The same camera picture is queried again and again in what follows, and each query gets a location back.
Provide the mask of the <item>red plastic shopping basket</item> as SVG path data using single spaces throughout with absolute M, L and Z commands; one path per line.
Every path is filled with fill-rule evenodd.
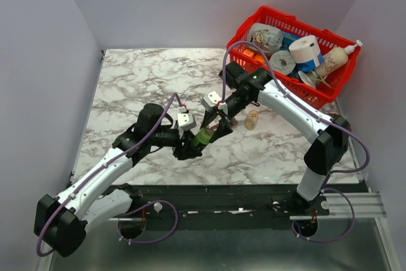
M 304 23 L 298 20 L 294 15 L 289 15 L 267 6 L 261 6 L 239 27 L 234 37 L 228 42 L 227 47 L 230 47 L 237 41 L 246 41 L 249 35 L 249 29 L 255 23 L 271 25 L 299 37 L 314 35 L 317 38 L 323 55 L 335 47 L 345 47 L 354 43 L 327 29 L 318 29 Z M 255 61 L 253 57 L 249 56 L 245 52 L 246 49 L 247 46 L 245 44 L 234 47 L 229 53 L 230 60 L 236 61 L 248 72 L 254 72 L 260 67 L 267 68 L 266 64 Z M 283 85 L 295 95 L 302 98 L 302 100 L 312 107 L 320 109 L 326 103 L 331 103 L 338 97 L 342 87 L 350 79 L 356 67 L 357 57 L 360 51 L 361 48 L 356 48 L 356 50 L 349 55 L 349 60 L 345 65 L 327 76 L 327 84 L 320 84 L 315 89 L 301 83 L 295 78 L 284 76 L 279 72 L 276 72 L 275 75 Z

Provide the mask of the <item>grey printed snack bag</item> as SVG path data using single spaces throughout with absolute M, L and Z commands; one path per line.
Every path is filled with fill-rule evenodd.
M 283 38 L 280 29 L 263 23 L 254 23 L 247 36 L 247 40 L 260 47 L 267 56 L 281 49 Z

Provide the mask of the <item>white toilet paper roll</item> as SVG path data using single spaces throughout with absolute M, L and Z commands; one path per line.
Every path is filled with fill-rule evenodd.
M 295 40 L 289 45 L 289 52 L 296 63 L 313 61 L 315 65 L 321 64 L 321 50 L 314 35 L 304 36 Z

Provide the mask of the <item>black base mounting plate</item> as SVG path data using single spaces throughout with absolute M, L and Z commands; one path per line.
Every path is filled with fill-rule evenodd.
M 321 207 L 323 196 L 304 203 L 287 185 L 123 185 L 110 186 L 103 196 L 119 190 L 129 198 L 119 225 L 126 237 L 144 228 L 176 230 L 289 230 L 292 216 L 305 220 L 332 213 Z

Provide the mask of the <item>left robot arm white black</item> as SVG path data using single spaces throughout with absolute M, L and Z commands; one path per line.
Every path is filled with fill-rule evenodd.
M 44 242 L 60 256 L 70 256 L 88 233 L 110 218 L 133 217 L 140 212 L 141 202 L 127 186 L 104 192 L 149 155 L 153 146 L 172 147 L 180 154 L 197 124 L 185 106 L 176 118 L 167 111 L 156 103 L 144 105 L 137 121 L 114 140 L 95 167 L 58 195 L 44 195 L 39 200 L 34 222 L 39 256 L 45 255 L 41 251 Z

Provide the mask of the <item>orange fruit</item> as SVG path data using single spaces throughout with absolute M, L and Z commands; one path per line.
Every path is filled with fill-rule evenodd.
M 264 63 L 266 62 L 266 59 L 265 59 L 263 56 L 261 56 L 261 55 L 255 55 L 255 56 L 253 57 L 253 60 L 254 60 L 255 62 L 258 62 L 258 63 L 261 63 L 261 64 L 264 64 Z

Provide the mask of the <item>cream lotion pump bottle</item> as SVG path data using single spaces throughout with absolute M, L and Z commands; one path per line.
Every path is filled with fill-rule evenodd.
M 348 45 L 344 48 L 335 47 L 331 49 L 323 56 L 324 62 L 315 69 L 316 75 L 319 78 L 327 77 L 338 68 L 347 64 L 349 55 L 352 54 L 356 48 L 361 48 L 362 46 L 363 42 L 361 42 L 361 40 L 356 40 L 356 43 L 353 45 Z

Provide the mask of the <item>grey wrapped toilet roll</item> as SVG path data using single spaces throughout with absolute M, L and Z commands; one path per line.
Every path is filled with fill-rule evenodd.
M 286 50 L 280 50 L 274 53 L 270 57 L 270 64 L 274 71 L 277 71 L 285 76 L 288 76 L 291 72 L 293 72 L 296 67 L 296 62 L 294 61 L 291 53 Z

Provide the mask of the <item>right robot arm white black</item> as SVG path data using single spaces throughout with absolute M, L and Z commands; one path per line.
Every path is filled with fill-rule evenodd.
M 204 96 L 205 113 L 200 126 L 206 128 L 217 117 L 220 118 L 218 128 L 210 139 L 215 142 L 232 133 L 232 118 L 250 103 L 266 106 L 292 124 L 311 145 L 304 155 L 306 170 L 291 201 L 297 214 L 308 214 L 315 207 L 314 200 L 331 169 L 348 149 L 348 121 L 341 116 L 333 119 L 308 105 L 277 84 L 264 68 L 248 73 L 237 62 L 231 62 L 219 76 L 233 93 L 224 101 L 214 91 Z

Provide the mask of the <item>clear pill bottle orange label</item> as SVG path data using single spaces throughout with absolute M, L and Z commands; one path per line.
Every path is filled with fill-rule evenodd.
M 250 110 L 244 121 L 244 126 L 247 130 L 252 131 L 258 123 L 259 112 L 257 110 Z

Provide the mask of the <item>green pill bottle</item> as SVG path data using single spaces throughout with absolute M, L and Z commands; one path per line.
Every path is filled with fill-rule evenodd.
M 205 147 L 210 143 L 213 134 L 214 134 L 213 129 L 207 127 L 201 128 L 199 132 L 193 137 L 192 145 L 196 148 Z

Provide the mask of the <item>orange box in basket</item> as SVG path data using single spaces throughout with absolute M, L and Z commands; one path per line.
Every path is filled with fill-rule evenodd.
M 242 52 L 245 56 L 248 56 L 249 58 L 253 58 L 256 54 L 253 50 L 250 50 L 248 48 L 246 48 L 243 52 Z

